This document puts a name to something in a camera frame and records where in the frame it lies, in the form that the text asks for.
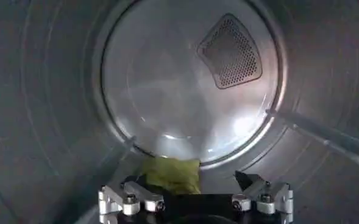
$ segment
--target bolt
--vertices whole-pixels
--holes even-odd
[[[162,212],[166,209],[164,202],[160,201],[156,205],[156,212]]]
[[[270,194],[262,194],[262,195],[260,195],[260,200],[261,200],[262,202],[270,203],[270,202],[271,202],[271,199],[272,199],[272,197],[271,197]]]
[[[126,196],[126,202],[127,203],[135,203],[136,202],[136,195],[134,194],[129,194],[128,196]]]
[[[233,206],[233,210],[237,211],[237,212],[240,212],[241,211],[241,205],[238,201],[234,201],[232,203],[232,206]]]

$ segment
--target fabric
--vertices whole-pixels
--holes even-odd
[[[160,186],[172,194],[200,194],[199,160],[150,158],[142,166],[149,185]]]

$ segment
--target metal surface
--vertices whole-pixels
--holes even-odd
[[[232,195],[232,203],[235,202],[240,205],[240,211],[249,211],[251,209],[251,200],[243,194]]]
[[[132,216],[140,212],[141,205],[140,201],[136,198],[136,196],[130,198],[128,197],[127,200],[123,203],[123,214]]]
[[[125,183],[124,191],[128,194],[135,194],[137,198],[144,203],[145,210],[149,212],[157,212],[158,207],[162,206],[162,203],[164,203],[163,196],[153,194],[132,181]]]
[[[294,130],[307,135],[309,138],[313,138],[315,141],[319,141],[321,144],[329,146],[329,149],[334,149],[359,164],[359,138],[334,128],[317,124],[299,114],[278,113],[276,111],[266,112],[273,117],[282,119]]]
[[[257,209],[261,213],[272,215],[275,213],[275,204],[274,202],[257,201]]]
[[[224,15],[197,48],[216,86],[226,89],[259,79],[259,53],[247,29],[232,14]]]
[[[219,89],[197,47],[227,13],[254,39],[263,75]],[[248,150],[272,107],[278,73],[269,30],[246,2],[211,0],[205,8],[204,1],[150,0],[132,6],[113,30],[102,84],[125,138],[136,136],[152,155],[213,164]]]

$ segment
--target circular rim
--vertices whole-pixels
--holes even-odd
[[[120,1],[117,4],[117,7],[115,7],[115,9],[111,12],[111,14],[109,14],[99,34],[96,50],[94,52],[94,57],[93,57],[93,71],[94,71],[93,87],[95,90],[96,101],[98,103],[98,111],[101,117],[103,118],[104,122],[107,124],[110,131],[121,142],[126,142],[128,138],[122,133],[119,127],[115,124],[114,118],[111,112],[109,112],[109,108],[106,99],[104,97],[104,90],[102,85],[103,84],[102,66],[104,63],[106,46],[108,41],[110,40],[113,30],[115,29],[119,21],[123,19],[123,16],[129,11],[129,9],[131,9],[135,4],[139,3],[140,1],[141,0],[134,0],[131,2]],[[285,87],[286,87],[287,64],[286,64],[286,53],[283,45],[283,40],[282,37],[280,36],[280,32],[278,32],[275,29],[277,27],[276,23],[274,22],[270,23],[269,19],[272,18],[272,16],[269,14],[268,10],[258,2],[247,1],[247,3],[250,5],[251,8],[253,8],[257,12],[258,15],[260,15],[264,24],[268,28],[269,33],[275,45],[279,72],[278,72],[277,88],[275,90],[274,100],[272,103],[272,107],[270,109],[278,110],[280,105],[282,104],[283,95],[285,93]],[[226,156],[222,156],[213,161],[202,163],[201,169],[202,170],[212,169],[227,164],[229,162],[232,162],[234,160],[238,160],[238,158],[243,157],[243,154],[245,154],[247,151],[248,152],[251,151],[251,149],[254,148],[256,144],[258,144],[259,140],[261,140],[264,137],[264,135],[267,134],[273,123],[274,123],[274,119],[271,118],[270,116],[266,116],[263,121],[263,124],[259,127],[259,129],[255,132],[255,134],[245,144],[243,144],[241,147],[237,148],[236,150],[232,151]],[[280,128],[280,133],[283,133],[284,129],[285,127]],[[133,147],[137,149],[138,152],[141,152],[142,154],[152,156],[150,153],[140,149],[135,145],[133,145]],[[250,159],[249,162],[253,164],[255,161],[259,160],[259,158],[265,155],[268,152],[268,150],[269,149],[263,149],[260,152],[256,153],[256,156]]]

